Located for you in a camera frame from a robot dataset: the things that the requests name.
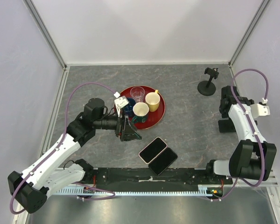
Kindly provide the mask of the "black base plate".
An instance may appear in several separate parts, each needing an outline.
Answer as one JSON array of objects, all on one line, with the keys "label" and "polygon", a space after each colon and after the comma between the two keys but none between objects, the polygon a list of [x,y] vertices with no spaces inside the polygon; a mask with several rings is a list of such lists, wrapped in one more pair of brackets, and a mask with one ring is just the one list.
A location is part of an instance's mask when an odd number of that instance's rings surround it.
[{"label": "black base plate", "polygon": [[98,168],[82,183],[113,192],[198,191],[199,185],[221,185],[225,177],[205,169],[169,168],[155,175],[149,168]]}]

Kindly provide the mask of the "green mug white inside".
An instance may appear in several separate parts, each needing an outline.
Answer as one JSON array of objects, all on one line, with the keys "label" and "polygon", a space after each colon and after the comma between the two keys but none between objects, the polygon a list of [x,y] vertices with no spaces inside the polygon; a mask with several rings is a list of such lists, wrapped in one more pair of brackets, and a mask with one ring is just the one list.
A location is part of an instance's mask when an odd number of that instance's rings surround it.
[{"label": "green mug white inside", "polygon": [[138,102],[133,107],[134,117],[132,123],[145,123],[148,118],[149,107],[146,103]]}]

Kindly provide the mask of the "black folding phone stand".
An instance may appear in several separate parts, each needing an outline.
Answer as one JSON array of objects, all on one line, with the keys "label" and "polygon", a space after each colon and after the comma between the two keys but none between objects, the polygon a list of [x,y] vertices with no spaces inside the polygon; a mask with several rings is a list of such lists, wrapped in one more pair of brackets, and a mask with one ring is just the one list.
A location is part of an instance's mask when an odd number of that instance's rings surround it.
[{"label": "black folding phone stand", "polygon": [[235,133],[236,129],[231,119],[223,119],[218,121],[220,133]]}]

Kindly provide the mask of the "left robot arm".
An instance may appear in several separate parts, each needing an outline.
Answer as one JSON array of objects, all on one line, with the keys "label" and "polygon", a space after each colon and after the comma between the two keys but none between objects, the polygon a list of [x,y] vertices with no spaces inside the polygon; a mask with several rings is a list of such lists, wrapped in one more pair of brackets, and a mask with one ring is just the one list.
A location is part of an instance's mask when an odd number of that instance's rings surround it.
[{"label": "left robot arm", "polygon": [[38,211],[47,199],[63,187],[76,183],[89,183],[93,179],[93,166],[80,159],[69,168],[54,174],[53,172],[70,155],[79,150],[95,136],[96,130],[114,130],[121,141],[140,140],[137,128],[124,114],[128,105],[126,97],[114,101],[116,112],[109,115],[105,103],[100,98],[91,98],[83,112],[70,123],[57,142],[30,167],[18,173],[13,171],[7,177],[12,196],[10,211],[17,201],[29,214]]}]

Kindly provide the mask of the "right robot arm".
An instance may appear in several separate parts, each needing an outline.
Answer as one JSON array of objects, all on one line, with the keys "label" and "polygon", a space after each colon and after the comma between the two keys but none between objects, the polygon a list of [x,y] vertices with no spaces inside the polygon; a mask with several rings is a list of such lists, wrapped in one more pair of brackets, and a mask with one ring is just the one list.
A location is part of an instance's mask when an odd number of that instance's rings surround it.
[{"label": "right robot arm", "polygon": [[239,143],[229,160],[210,160],[207,163],[205,180],[214,184],[223,175],[266,181],[277,148],[260,133],[256,118],[270,115],[267,100],[255,103],[252,99],[241,97],[235,86],[226,86],[221,89],[219,111],[222,115],[218,121],[220,133],[236,133]]}]

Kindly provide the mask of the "red round tray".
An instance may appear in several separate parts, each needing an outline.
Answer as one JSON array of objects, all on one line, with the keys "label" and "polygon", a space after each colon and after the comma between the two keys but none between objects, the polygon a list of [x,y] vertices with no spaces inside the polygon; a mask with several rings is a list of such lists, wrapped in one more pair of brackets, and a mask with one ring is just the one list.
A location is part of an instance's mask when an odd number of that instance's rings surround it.
[{"label": "red round tray", "polygon": [[[130,90],[133,87],[135,87],[135,86],[131,86],[131,87],[124,89],[123,91],[120,92],[120,95],[126,96],[127,98],[131,98]],[[155,90],[156,90],[152,87],[145,86],[145,85],[140,85],[140,87],[142,87],[145,90],[144,96],[146,96],[150,92],[155,92]],[[165,110],[166,110],[166,104],[165,104],[163,96],[160,93],[159,93],[159,96],[160,96],[160,104],[159,104],[158,109],[155,112],[148,113],[148,118],[147,118],[146,122],[144,122],[144,123],[139,122],[139,123],[134,124],[138,130],[149,129],[149,128],[155,126],[156,124],[158,124],[161,121],[161,119],[163,118],[163,116],[165,114]]]}]

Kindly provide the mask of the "clear glass cup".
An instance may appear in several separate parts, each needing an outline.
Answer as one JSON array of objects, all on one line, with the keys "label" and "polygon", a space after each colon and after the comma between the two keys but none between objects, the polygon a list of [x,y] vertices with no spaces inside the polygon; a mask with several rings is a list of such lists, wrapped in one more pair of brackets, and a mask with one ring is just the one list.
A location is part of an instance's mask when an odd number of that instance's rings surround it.
[{"label": "clear glass cup", "polygon": [[141,86],[134,86],[130,90],[130,95],[136,103],[144,102],[145,90]]}]

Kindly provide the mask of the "phone in pink case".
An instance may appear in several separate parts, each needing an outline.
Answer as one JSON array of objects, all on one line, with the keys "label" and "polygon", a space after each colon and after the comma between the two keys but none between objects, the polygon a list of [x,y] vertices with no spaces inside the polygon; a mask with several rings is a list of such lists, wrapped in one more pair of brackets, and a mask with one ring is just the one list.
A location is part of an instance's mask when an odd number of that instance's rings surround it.
[{"label": "phone in pink case", "polygon": [[160,137],[156,137],[140,152],[139,157],[146,163],[152,162],[160,153],[168,147],[167,143]]}]

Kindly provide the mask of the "phone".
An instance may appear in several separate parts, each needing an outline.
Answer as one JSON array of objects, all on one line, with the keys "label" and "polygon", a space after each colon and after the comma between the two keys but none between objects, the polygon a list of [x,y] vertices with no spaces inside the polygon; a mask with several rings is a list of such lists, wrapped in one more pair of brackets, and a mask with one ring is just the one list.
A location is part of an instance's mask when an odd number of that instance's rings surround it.
[{"label": "phone", "polygon": [[152,162],[160,153],[168,147],[167,143],[160,137],[156,137],[140,152],[139,157],[146,163]]},{"label": "phone", "polygon": [[156,159],[149,163],[148,167],[155,175],[160,175],[166,170],[176,159],[178,155],[171,149],[166,148]]}]

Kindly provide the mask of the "round base phone holder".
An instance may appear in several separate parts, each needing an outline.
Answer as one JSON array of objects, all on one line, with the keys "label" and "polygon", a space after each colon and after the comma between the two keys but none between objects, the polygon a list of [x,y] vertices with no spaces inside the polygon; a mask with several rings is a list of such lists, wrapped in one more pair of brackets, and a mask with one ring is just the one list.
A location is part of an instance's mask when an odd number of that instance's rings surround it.
[{"label": "round base phone holder", "polygon": [[212,83],[212,80],[218,78],[218,68],[208,67],[205,69],[204,74],[209,75],[210,78],[208,81],[201,81],[197,86],[197,90],[204,96],[212,96],[216,91],[216,86]]}]

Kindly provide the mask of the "yellow mug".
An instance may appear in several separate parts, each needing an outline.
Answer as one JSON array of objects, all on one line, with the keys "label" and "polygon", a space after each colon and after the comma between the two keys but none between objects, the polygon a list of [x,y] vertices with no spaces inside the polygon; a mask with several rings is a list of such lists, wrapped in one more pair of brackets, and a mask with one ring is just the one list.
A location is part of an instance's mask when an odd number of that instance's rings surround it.
[{"label": "yellow mug", "polygon": [[150,112],[155,112],[159,108],[160,100],[161,97],[158,90],[150,92],[145,96],[145,102],[148,105]]}]

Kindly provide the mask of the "dark blue cup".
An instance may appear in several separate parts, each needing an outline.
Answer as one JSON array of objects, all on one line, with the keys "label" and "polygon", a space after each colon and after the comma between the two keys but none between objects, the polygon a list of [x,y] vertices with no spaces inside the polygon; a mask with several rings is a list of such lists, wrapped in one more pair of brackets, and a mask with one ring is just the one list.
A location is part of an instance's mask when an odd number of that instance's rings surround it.
[{"label": "dark blue cup", "polygon": [[133,98],[127,98],[128,105],[124,107],[125,115],[127,115],[130,118],[134,117],[133,107],[136,105],[136,101]]}]

